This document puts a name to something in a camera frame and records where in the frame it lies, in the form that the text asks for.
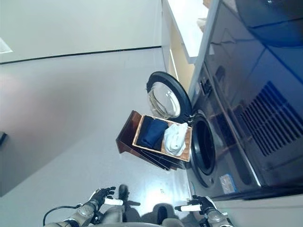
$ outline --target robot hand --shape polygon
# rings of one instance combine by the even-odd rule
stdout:
[[[110,188],[99,188],[91,195],[89,201],[87,203],[92,203],[96,206],[96,210],[99,210],[102,204],[105,202],[105,198],[112,199],[113,197],[109,195],[113,195],[116,187]]]
[[[214,202],[209,197],[201,197],[197,195],[193,195],[193,200],[191,201],[193,204],[200,205],[200,214],[204,215],[209,213],[212,210],[216,210],[216,206]]]
[[[200,221],[204,227],[232,227],[227,213],[221,213],[217,210],[214,202],[209,197],[193,195],[190,205],[175,207],[179,211],[199,211],[205,217]]]

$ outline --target washing machine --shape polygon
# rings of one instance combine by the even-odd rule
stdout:
[[[272,28],[273,18],[265,17],[251,26],[241,1],[226,2],[218,6],[194,101],[171,75],[155,72],[147,83],[151,109],[193,128],[187,167],[193,194],[250,200],[303,193],[302,36],[270,37],[263,28],[280,29],[281,21]],[[263,4],[285,7],[282,0]]]

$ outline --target vent grille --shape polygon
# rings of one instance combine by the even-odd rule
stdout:
[[[268,82],[241,114],[264,156],[268,156],[303,135],[303,120]]]

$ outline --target sticker label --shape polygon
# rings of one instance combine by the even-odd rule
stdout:
[[[225,174],[220,176],[220,181],[224,194],[230,194],[237,191],[231,175]]]

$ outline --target black cable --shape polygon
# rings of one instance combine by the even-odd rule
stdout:
[[[45,214],[44,217],[43,217],[43,226],[45,226],[45,219],[46,219],[46,216],[47,216],[50,212],[52,212],[52,211],[54,211],[54,210],[61,209],[61,208],[77,209],[77,208],[79,208],[80,206],[81,206],[81,204],[78,204],[77,206],[74,206],[74,207],[73,207],[73,206],[60,206],[60,207],[55,207],[55,208],[49,210],[48,212],[46,212],[46,214]]]

